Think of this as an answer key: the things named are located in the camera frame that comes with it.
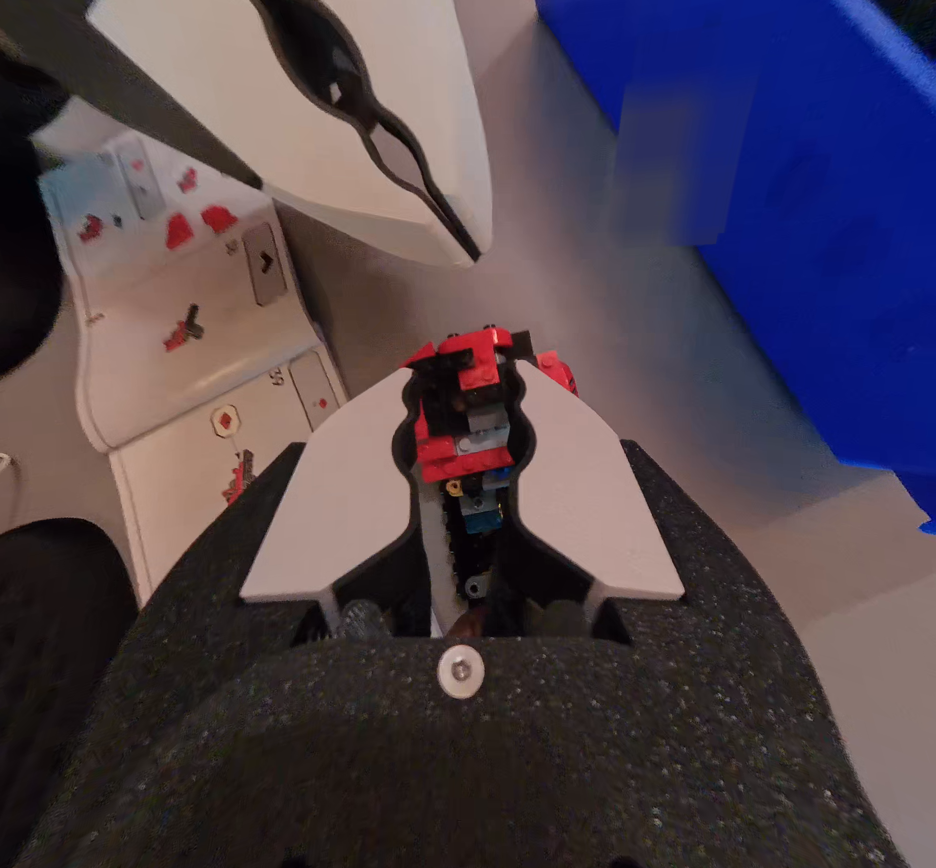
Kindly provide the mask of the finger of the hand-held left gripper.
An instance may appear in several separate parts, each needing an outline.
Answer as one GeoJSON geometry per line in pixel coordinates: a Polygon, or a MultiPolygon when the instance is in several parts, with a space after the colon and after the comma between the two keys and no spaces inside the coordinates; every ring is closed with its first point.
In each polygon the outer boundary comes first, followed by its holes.
{"type": "Polygon", "coordinates": [[[87,21],[170,92],[262,179],[264,192],[372,247],[428,266],[457,245],[406,137],[386,131],[348,64],[346,32],[326,33],[332,80],[321,101],[287,71],[256,0],[94,0],[87,21]]]}
{"type": "Polygon", "coordinates": [[[361,56],[361,74],[406,137],[429,197],[457,245],[446,262],[477,262],[492,243],[488,147],[453,0],[319,0],[361,56]]]}

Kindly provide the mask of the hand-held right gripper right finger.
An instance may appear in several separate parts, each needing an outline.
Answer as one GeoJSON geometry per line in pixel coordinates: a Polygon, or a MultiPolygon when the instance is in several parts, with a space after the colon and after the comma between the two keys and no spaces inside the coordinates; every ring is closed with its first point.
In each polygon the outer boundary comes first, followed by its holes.
{"type": "Polygon", "coordinates": [[[518,414],[532,440],[511,486],[513,513],[542,556],[515,586],[540,603],[574,601],[588,617],[610,598],[683,598],[683,580],[616,432],[532,363],[519,361],[516,371],[518,414]]]}

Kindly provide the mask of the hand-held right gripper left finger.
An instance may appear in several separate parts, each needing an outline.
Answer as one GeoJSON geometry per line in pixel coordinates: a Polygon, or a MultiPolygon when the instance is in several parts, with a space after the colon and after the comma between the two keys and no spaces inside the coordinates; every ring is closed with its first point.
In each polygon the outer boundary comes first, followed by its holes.
{"type": "Polygon", "coordinates": [[[425,581],[399,368],[310,436],[240,589],[248,603],[400,605],[425,581]]]}

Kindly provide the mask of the red and black lego car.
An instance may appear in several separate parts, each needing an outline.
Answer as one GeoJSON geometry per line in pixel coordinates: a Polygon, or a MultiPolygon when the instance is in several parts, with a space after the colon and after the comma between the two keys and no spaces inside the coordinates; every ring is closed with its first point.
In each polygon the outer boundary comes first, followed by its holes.
{"type": "Polygon", "coordinates": [[[456,595],[469,608],[485,600],[497,544],[510,515],[511,453],[507,384],[510,362],[526,360],[572,394],[569,365],[555,350],[536,352],[528,331],[487,325],[428,343],[405,366],[422,394],[415,422],[416,464],[442,501],[456,595]]]}

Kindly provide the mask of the lego instruction booklet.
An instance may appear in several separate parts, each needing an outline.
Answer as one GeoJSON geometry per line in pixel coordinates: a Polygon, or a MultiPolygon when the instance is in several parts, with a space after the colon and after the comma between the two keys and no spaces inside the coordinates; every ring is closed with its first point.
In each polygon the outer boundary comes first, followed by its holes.
{"type": "Polygon", "coordinates": [[[126,131],[41,175],[143,605],[291,443],[347,402],[273,200],[126,131]]]}

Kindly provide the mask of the blue storage bin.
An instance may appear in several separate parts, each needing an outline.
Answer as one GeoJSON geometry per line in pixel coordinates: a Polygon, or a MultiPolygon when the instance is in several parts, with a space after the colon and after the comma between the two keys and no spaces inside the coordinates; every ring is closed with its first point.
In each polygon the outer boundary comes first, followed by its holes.
{"type": "Polygon", "coordinates": [[[609,120],[599,215],[699,251],[842,464],[934,535],[934,0],[535,0],[609,120]]]}

